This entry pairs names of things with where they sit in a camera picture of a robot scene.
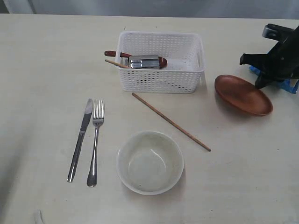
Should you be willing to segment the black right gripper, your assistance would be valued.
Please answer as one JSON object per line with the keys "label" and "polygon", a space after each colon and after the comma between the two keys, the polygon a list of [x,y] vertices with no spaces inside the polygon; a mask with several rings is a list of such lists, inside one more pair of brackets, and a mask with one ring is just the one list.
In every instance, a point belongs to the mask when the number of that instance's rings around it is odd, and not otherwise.
{"label": "black right gripper", "polygon": [[299,29],[295,28],[283,42],[278,42],[266,54],[243,54],[240,65],[260,70],[256,88],[264,88],[275,81],[299,78]]}

